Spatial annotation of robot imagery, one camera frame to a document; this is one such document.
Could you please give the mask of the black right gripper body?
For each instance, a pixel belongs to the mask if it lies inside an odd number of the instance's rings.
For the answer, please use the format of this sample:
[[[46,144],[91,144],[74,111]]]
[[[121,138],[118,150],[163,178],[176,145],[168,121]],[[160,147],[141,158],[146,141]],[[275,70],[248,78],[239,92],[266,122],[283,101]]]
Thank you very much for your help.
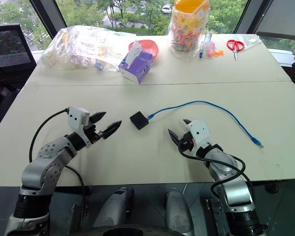
[[[183,137],[179,140],[178,143],[178,150],[179,152],[183,153],[185,151],[192,151],[194,147],[193,136],[191,132],[187,132],[183,135]]]

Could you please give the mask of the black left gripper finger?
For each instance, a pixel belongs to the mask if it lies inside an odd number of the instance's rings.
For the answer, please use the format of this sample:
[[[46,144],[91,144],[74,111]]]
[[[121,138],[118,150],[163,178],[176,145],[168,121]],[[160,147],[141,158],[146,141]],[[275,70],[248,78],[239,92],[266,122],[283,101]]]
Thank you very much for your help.
[[[111,125],[109,125],[104,131],[102,131],[102,138],[103,139],[107,139],[108,137],[110,137],[112,134],[114,134],[118,128],[120,127],[122,121],[116,121],[113,122]]]
[[[100,121],[105,116],[105,114],[106,112],[97,112],[89,117],[89,122],[95,124]]]

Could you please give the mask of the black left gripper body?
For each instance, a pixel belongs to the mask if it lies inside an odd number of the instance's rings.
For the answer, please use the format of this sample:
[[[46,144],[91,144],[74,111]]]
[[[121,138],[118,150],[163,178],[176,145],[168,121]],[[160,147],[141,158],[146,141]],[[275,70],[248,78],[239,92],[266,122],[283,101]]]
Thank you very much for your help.
[[[102,131],[96,130],[96,125],[91,122],[84,127],[84,134],[87,137],[86,145],[93,145],[103,137]]]

